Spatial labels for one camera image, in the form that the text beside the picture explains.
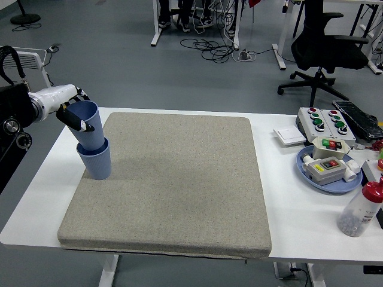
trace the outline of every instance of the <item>floor lamp base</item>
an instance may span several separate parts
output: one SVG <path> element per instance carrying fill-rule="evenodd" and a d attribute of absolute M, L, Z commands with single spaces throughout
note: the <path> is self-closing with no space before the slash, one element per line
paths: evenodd
<path fill-rule="evenodd" d="M 21 14 L 11 18 L 11 23 L 15 25 L 32 24 L 39 21 L 41 17 L 37 14 Z"/>

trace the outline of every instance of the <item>red button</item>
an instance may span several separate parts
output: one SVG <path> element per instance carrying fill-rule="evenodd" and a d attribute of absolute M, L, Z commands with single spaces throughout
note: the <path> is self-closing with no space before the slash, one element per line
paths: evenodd
<path fill-rule="evenodd" d="M 331 166 L 338 166 L 338 163 L 334 160 L 330 160 L 329 163 L 331 164 Z"/>
<path fill-rule="evenodd" d="M 336 147 L 336 143 L 334 141 L 329 141 L 329 147 L 335 148 Z"/>

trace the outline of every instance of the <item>white bottle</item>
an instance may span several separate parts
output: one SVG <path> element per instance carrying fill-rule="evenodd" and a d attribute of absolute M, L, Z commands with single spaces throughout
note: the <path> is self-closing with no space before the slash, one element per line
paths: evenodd
<path fill-rule="evenodd" d="M 337 220 L 338 228 L 346 235 L 361 236 L 383 203 L 383 177 L 380 182 L 368 182 L 350 201 Z"/>

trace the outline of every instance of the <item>blue cup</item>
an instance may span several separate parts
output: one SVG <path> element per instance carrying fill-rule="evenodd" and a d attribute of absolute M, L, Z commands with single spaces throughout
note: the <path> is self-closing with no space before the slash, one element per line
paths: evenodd
<path fill-rule="evenodd" d="M 69 128 L 78 142 L 88 151 L 99 149 L 104 144 L 104 131 L 97 104 L 90 100 L 82 100 L 72 103 L 66 108 L 95 128 L 93 132 L 79 132 Z"/>
<path fill-rule="evenodd" d="M 104 138 L 104 144 L 94 151 L 85 149 L 80 143 L 76 148 L 85 168 L 93 179 L 102 180 L 111 174 L 110 146 L 107 138 Z"/>

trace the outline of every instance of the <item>round tray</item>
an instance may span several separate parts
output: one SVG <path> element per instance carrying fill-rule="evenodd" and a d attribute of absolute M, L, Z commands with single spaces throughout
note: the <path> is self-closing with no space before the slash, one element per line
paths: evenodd
<path fill-rule="evenodd" d="M 363 179 L 363 175 L 361 172 L 357 174 L 357 177 L 350 182 L 345 182 L 343 179 L 340 179 L 338 181 L 331 182 L 330 184 L 325 184 L 325 185 L 318 185 L 315 182 L 312 182 L 306 175 L 305 171 L 302 169 L 303 161 L 300 159 L 300 156 L 304 153 L 307 153 L 309 155 L 312 155 L 312 150 L 314 149 L 313 145 L 307 146 L 304 149 L 302 149 L 300 152 L 297 154 L 297 167 L 300 171 L 300 173 L 303 175 L 303 178 L 306 179 L 307 182 L 309 182 L 311 185 L 315 186 L 316 188 L 319 188 L 320 190 L 327 191 L 329 193 L 347 193 L 360 185 L 361 180 Z M 352 158 L 345 154 L 343 157 L 343 161 L 347 162 L 349 160 L 352 160 Z"/>

